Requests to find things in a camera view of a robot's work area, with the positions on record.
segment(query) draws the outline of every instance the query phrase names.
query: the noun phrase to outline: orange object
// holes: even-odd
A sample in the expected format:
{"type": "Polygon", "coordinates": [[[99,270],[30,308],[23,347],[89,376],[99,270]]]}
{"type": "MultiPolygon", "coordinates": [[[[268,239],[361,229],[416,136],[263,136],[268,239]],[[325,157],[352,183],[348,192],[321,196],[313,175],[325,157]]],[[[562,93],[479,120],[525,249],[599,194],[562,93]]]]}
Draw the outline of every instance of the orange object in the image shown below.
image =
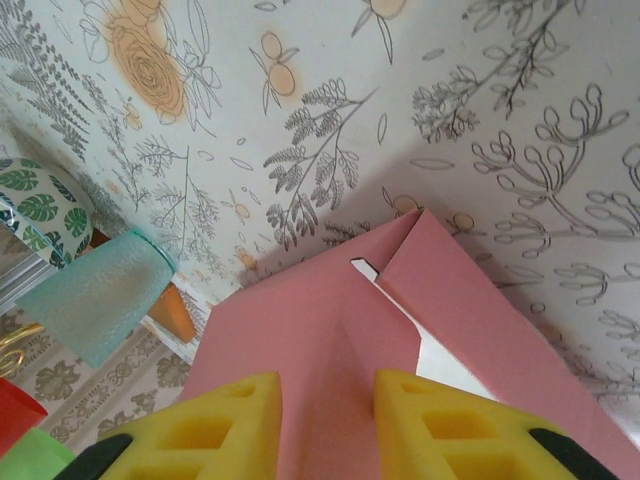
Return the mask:
{"type": "Polygon", "coordinates": [[[148,315],[185,343],[196,335],[191,316],[174,284],[169,284],[148,315]]]}

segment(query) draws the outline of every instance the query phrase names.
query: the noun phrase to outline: red object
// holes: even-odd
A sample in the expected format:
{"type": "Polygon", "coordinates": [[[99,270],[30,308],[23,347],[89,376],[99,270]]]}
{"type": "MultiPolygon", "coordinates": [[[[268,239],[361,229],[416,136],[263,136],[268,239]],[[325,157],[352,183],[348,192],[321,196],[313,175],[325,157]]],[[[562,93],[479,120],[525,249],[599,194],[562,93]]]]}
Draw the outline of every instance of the red object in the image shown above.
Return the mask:
{"type": "Polygon", "coordinates": [[[0,378],[0,457],[47,416],[27,393],[0,378]]]}

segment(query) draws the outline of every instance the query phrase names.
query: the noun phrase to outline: black foam piece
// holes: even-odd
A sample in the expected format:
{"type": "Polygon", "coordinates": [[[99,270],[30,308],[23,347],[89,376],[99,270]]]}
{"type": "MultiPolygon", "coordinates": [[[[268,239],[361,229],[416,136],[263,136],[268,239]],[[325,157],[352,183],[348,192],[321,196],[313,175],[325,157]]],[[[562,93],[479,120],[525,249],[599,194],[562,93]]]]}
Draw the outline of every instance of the black foam piece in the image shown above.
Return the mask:
{"type": "Polygon", "coordinates": [[[98,480],[133,441],[121,433],[87,447],[53,480],[98,480]]]}
{"type": "Polygon", "coordinates": [[[529,435],[562,463],[576,480],[620,480],[569,437],[546,428],[531,429],[529,435]]]}

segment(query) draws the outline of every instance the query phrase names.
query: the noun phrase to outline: folded paper flap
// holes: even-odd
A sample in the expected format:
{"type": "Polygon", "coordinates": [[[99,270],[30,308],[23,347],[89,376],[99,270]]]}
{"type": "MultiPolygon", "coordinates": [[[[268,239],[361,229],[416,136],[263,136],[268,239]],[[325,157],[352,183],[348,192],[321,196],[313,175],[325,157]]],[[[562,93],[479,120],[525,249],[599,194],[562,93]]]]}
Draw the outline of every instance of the folded paper flap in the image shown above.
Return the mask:
{"type": "Polygon", "coordinates": [[[430,213],[377,281],[497,398],[558,424],[621,478],[637,477],[640,452],[430,213]]]}
{"type": "MultiPolygon", "coordinates": [[[[417,212],[399,218],[237,292],[217,305],[182,399],[257,371],[278,371],[284,405],[278,478],[353,478],[349,475],[353,468],[338,475],[338,467],[345,459],[351,458],[353,462],[356,455],[361,456],[356,476],[375,478],[375,472],[379,471],[375,448],[359,450],[357,442],[349,443],[351,433],[346,431],[342,434],[337,431],[342,436],[328,444],[322,434],[322,422],[340,424],[342,410],[360,412],[351,420],[359,420],[355,423],[363,426],[368,418],[372,427],[371,411],[363,416],[360,402],[366,396],[363,390],[373,399],[374,369],[415,371],[419,335],[353,268],[351,259],[363,257],[376,268],[384,267],[417,219],[417,212]],[[350,348],[336,343],[336,332],[341,332],[350,348]],[[336,352],[349,355],[334,358],[336,352]],[[340,389],[346,389],[349,395],[336,397],[331,391],[340,389]],[[316,411],[334,417],[314,422],[316,411]],[[342,452],[336,450],[337,445],[342,446],[342,452]],[[316,454],[307,458],[310,449],[316,454]],[[323,451],[331,461],[321,461],[323,451]],[[313,476],[308,476],[307,463],[308,468],[313,466],[313,476]]],[[[373,428],[356,433],[362,442],[367,440],[375,446],[373,428]]]]}

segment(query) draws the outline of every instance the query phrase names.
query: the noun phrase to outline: floral wallpaper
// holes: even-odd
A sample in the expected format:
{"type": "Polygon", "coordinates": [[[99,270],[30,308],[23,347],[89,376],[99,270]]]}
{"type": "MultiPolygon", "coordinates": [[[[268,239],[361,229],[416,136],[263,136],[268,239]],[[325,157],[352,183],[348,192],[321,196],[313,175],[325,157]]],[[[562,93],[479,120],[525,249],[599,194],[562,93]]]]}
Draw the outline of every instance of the floral wallpaper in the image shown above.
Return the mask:
{"type": "Polygon", "coordinates": [[[60,163],[105,233],[148,231],[210,304],[428,208],[640,429],[638,2],[0,0],[0,17],[5,152],[60,163]]]}
{"type": "MultiPolygon", "coordinates": [[[[14,308],[0,316],[0,337],[32,322],[14,308]]],[[[98,370],[46,330],[15,345],[25,359],[8,379],[47,410],[38,427],[76,454],[112,428],[176,402],[190,368],[144,328],[98,370]]]]}

